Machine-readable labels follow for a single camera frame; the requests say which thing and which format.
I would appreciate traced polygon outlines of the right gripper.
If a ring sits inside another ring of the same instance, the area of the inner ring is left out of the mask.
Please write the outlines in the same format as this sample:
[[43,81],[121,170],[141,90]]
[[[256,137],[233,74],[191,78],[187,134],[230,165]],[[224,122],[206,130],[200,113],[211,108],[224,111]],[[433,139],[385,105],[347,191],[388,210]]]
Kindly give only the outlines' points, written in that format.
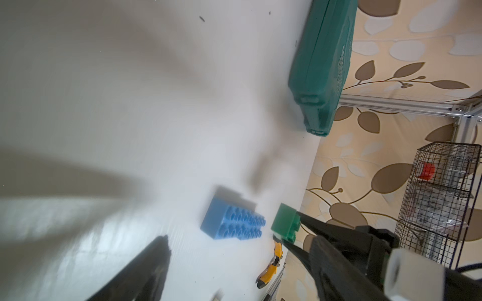
[[[355,257],[354,266],[367,278],[385,278],[387,264],[393,249],[398,248],[400,239],[387,229],[371,226],[357,226],[355,230],[327,224],[304,213],[297,212],[301,224],[318,237],[326,238],[339,250],[363,252]],[[277,243],[285,246],[311,273],[310,255],[291,242],[273,235]]]

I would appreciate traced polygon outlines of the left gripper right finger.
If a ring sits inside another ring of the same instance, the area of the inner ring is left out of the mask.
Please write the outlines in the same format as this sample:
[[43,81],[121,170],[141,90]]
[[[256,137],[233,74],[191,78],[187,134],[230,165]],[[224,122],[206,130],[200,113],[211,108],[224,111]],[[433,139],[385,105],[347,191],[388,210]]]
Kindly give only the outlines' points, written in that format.
[[387,300],[384,293],[324,237],[312,240],[310,274],[320,300]]

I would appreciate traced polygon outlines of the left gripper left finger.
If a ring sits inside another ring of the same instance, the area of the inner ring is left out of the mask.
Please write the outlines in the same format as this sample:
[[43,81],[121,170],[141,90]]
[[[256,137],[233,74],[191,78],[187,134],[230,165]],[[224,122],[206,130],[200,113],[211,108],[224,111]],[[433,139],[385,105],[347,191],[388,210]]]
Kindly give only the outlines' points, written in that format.
[[170,258],[168,236],[156,237],[89,300],[160,300]]

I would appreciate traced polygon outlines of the green lego brick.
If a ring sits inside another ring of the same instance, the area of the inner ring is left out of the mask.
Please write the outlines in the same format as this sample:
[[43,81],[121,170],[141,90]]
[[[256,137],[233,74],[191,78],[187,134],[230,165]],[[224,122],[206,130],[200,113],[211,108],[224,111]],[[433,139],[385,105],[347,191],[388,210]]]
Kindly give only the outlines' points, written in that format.
[[300,229],[301,217],[297,210],[281,203],[271,226],[274,236],[279,240],[286,240],[292,244],[296,241],[296,234]]

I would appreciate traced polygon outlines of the blue lego brick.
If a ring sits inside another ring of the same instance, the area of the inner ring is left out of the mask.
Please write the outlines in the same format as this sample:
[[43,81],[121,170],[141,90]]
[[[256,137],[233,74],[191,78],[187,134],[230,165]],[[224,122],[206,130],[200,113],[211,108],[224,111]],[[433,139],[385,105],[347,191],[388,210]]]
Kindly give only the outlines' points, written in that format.
[[251,240],[262,236],[265,218],[220,198],[213,198],[200,229],[214,240]]

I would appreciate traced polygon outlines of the yellow black pliers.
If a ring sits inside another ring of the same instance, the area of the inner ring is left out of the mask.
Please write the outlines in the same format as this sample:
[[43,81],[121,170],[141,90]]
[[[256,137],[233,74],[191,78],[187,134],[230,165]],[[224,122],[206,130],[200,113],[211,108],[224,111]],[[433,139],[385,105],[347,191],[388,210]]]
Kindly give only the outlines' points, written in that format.
[[280,262],[283,258],[282,243],[274,239],[274,256],[268,264],[265,271],[263,271],[256,280],[256,286],[258,289],[264,288],[272,280],[273,276],[277,273],[277,268],[280,267]]

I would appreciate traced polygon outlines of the plastic bag in basket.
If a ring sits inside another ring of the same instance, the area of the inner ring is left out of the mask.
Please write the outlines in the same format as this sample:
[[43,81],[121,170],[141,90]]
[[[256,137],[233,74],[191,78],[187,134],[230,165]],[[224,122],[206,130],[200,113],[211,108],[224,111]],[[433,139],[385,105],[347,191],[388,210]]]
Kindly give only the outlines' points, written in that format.
[[470,194],[433,183],[408,186],[408,222],[451,240],[467,228],[464,220]]

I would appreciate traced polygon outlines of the green plastic tool case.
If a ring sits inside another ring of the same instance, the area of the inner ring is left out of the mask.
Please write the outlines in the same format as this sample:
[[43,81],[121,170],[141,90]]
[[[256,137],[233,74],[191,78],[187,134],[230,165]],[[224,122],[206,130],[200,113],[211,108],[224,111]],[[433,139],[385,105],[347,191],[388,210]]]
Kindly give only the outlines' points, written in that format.
[[288,87],[308,133],[326,137],[350,70],[357,1],[313,1]]

